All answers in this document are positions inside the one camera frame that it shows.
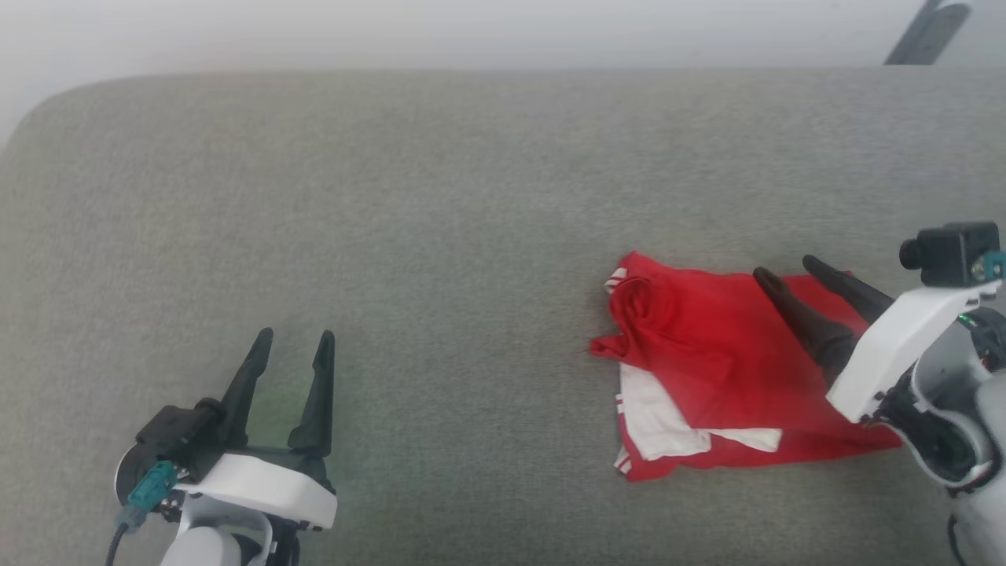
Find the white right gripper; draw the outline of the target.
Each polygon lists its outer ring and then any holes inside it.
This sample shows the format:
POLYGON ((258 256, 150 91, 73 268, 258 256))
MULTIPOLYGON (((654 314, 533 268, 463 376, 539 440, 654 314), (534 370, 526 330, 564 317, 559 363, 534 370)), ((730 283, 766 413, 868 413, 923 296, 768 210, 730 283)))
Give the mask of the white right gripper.
POLYGON ((799 300, 782 278, 764 267, 754 268, 752 276, 825 383, 832 384, 828 402, 853 423, 871 417, 880 404, 876 395, 894 387, 961 314, 1002 286, 996 280, 970 288, 920 287, 895 300, 815 255, 804 255, 802 267, 870 325, 856 347, 852 329, 799 300))

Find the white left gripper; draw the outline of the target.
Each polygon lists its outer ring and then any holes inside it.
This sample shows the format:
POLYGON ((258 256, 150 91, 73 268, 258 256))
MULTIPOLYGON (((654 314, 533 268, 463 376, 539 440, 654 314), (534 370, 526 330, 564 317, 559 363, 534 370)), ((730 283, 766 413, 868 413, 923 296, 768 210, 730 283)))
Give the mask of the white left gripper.
POLYGON ((184 526, 245 526, 293 531, 330 530, 338 501, 325 460, 332 450, 335 337, 322 333, 311 389, 288 448, 247 447, 255 386, 265 373, 274 331, 263 327, 226 390, 222 438, 229 449, 196 449, 172 459, 175 483, 161 498, 168 522, 184 526))

